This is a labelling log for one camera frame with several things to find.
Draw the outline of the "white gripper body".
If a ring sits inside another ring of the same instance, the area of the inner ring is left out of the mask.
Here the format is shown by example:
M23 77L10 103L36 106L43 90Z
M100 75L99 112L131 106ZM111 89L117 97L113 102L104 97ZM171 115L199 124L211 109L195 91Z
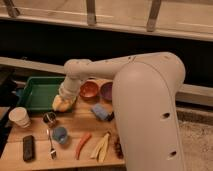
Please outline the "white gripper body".
M80 90L81 81L79 79L71 79L66 77L59 87L59 95L63 99L74 100Z

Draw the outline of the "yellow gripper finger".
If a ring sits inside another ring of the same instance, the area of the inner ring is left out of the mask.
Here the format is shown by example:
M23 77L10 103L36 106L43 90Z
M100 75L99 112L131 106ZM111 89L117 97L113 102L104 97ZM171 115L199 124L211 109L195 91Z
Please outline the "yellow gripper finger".
M59 95L56 95L53 103L52 103L52 108L54 111L61 111L62 110L62 99Z
M70 109L72 108L73 104L74 104L74 101L73 101L73 100L66 100L66 101L64 102L64 110L65 110L65 111L70 110Z

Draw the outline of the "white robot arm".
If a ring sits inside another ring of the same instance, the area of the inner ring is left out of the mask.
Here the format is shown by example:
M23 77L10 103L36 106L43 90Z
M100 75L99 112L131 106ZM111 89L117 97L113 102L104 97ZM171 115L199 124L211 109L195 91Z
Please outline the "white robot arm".
M61 98L73 102L90 77L113 81L112 104L127 171L186 171L175 106L185 79L176 55L158 52L64 65Z

